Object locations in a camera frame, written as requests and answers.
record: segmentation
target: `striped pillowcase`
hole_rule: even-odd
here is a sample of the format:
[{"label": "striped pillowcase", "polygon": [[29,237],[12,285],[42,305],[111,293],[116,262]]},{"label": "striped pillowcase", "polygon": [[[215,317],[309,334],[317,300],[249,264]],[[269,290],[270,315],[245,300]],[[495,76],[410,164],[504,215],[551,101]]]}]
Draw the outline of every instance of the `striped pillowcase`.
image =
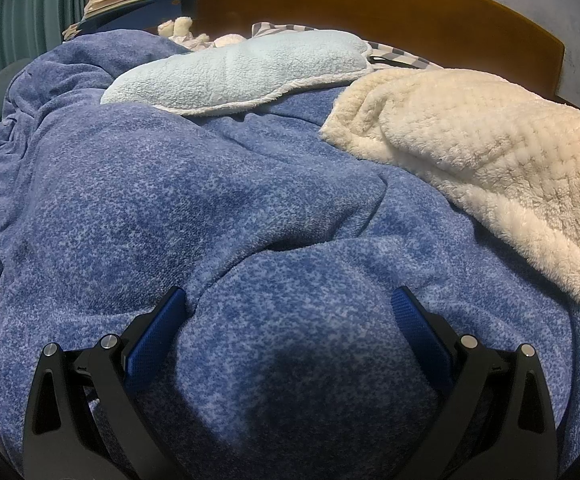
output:
[{"label": "striped pillowcase", "polygon": [[[269,22],[260,22],[255,23],[252,26],[252,37],[260,38],[261,36],[267,36],[269,34],[278,34],[280,32],[303,32],[304,30],[315,29],[313,27],[305,27],[305,25],[274,25]],[[375,58],[372,66],[376,70],[382,68],[393,68],[395,66],[420,68],[423,70],[442,68],[438,64],[432,63],[422,57],[414,56],[414,54],[410,54],[400,48],[394,48],[393,46],[375,43],[373,41],[368,41],[368,44],[372,47],[372,54],[370,57]]]}]

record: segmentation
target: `blue shelf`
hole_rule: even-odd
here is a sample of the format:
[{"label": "blue shelf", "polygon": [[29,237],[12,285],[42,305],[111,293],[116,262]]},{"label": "blue shelf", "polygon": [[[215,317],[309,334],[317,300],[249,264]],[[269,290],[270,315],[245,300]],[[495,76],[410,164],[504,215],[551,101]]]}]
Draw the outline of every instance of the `blue shelf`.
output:
[{"label": "blue shelf", "polygon": [[179,16],[194,18],[195,0],[141,0],[85,20],[80,25],[80,36],[118,28],[145,30]]}]

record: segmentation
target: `white plush toy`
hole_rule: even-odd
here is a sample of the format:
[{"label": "white plush toy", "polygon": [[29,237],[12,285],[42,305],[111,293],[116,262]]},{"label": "white plush toy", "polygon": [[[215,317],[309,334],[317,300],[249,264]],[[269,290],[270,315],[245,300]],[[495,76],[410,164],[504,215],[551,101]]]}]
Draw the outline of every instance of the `white plush toy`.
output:
[{"label": "white plush toy", "polygon": [[160,36],[168,38],[169,40],[194,52],[197,50],[205,50],[206,48],[217,48],[245,41],[245,38],[240,34],[226,34],[214,41],[210,41],[210,37],[207,34],[200,34],[195,38],[190,32],[191,26],[192,19],[183,16],[182,18],[177,18],[174,22],[169,20],[165,23],[161,23],[161,25],[157,27],[157,30]]}]

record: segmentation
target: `plush blanket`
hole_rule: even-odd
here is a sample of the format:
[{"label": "plush blanket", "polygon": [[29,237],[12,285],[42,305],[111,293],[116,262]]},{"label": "plush blanket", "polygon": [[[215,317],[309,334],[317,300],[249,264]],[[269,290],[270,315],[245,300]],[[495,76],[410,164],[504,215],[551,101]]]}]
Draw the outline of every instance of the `plush blanket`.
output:
[{"label": "plush blanket", "polygon": [[365,480],[403,463],[439,399],[395,324],[400,285],[459,333],[538,349],[572,460],[580,308],[429,184],[323,142],[342,88],[194,120],[99,103],[123,72],[184,52],[83,36],[8,90],[0,433],[14,462],[44,344],[87,348],[171,285],[193,315],[137,402],[195,479]]},{"label": "plush blanket", "polygon": [[291,91],[349,83],[372,72],[370,45],[341,30],[277,34],[170,56],[119,76],[101,104],[144,103],[182,116],[252,110]]},{"label": "plush blanket", "polygon": [[580,302],[580,110],[473,70],[366,76],[323,139],[429,182]]}]

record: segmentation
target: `white fluffy blanket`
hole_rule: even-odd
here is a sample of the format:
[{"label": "white fluffy blanket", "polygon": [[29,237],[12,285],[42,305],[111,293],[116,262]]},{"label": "white fluffy blanket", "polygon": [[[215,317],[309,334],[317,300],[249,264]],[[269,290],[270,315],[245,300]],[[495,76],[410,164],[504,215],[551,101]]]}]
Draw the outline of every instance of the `white fluffy blanket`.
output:
[{"label": "white fluffy blanket", "polygon": [[416,174],[580,302],[580,110],[472,70],[375,72],[321,129]]}]

